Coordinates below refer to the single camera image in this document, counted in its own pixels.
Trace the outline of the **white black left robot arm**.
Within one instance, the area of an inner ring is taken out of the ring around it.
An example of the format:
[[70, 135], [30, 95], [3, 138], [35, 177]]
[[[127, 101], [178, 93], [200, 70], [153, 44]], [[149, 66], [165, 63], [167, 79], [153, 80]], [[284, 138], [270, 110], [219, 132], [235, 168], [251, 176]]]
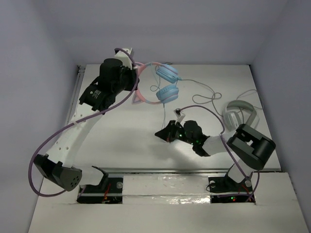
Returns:
[[132, 94], [138, 82], [134, 64], [126, 66], [120, 59], [105, 59], [98, 77], [81, 94], [70, 123], [50, 136], [50, 139], [57, 135], [59, 138], [44, 155], [34, 153], [29, 169], [35, 166], [44, 178], [64, 192], [73, 190], [82, 180], [82, 170], [73, 164], [86, 136], [106, 112], [117, 107], [117, 95], [122, 91]]

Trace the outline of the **blue pink cat-ear headphones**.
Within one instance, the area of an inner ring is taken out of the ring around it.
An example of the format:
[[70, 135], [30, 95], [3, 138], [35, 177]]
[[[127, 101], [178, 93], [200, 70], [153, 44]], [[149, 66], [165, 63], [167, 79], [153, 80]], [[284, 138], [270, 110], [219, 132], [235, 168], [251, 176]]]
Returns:
[[158, 62], [149, 62], [149, 63], [138, 63], [138, 74], [140, 75], [147, 67], [155, 67], [155, 74], [158, 78], [155, 77], [157, 85], [150, 87], [150, 90], [155, 92], [155, 95], [158, 101], [147, 100], [140, 92], [139, 88], [134, 91], [132, 98], [132, 104], [167, 104], [178, 98], [179, 88], [177, 83], [182, 80], [179, 77], [177, 69], [173, 68], [171, 65], [162, 64]]

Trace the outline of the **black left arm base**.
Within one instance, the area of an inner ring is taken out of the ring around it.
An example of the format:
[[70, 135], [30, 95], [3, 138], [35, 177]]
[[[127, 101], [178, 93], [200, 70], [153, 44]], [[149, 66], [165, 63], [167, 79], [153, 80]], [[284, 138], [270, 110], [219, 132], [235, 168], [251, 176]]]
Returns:
[[82, 185], [76, 201], [79, 204], [122, 204], [123, 176], [110, 177], [103, 169], [92, 167], [99, 170], [103, 176], [98, 185]]

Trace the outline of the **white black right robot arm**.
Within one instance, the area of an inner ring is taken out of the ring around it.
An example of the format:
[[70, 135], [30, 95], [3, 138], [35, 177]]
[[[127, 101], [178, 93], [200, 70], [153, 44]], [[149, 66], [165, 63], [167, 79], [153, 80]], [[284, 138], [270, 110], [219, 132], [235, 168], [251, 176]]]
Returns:
[[231, 191], [237, 190], [252, 172], [262, 170], [276, 149], [272, 139], [247, 124], [240, 125], [232, 132], [207, 136], [196, 121], [189, 120], [181, 125], [171, 120], [164, 129], [156, 132], [155, 136], [168, 143], [175, 140], [188, 143], [201, 157], [227, 152], [234, 165], [228, 170], [224, 184]]

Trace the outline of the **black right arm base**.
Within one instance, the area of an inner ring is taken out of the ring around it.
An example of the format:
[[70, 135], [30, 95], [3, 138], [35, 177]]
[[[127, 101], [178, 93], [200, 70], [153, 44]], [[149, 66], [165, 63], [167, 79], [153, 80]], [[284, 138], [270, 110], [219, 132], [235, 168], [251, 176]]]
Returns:
[[229, 177], [212, 176], [208, 178], [206, 191], [210, 194], [211, 203], [256, 203], [251, 175], [237, 183]]

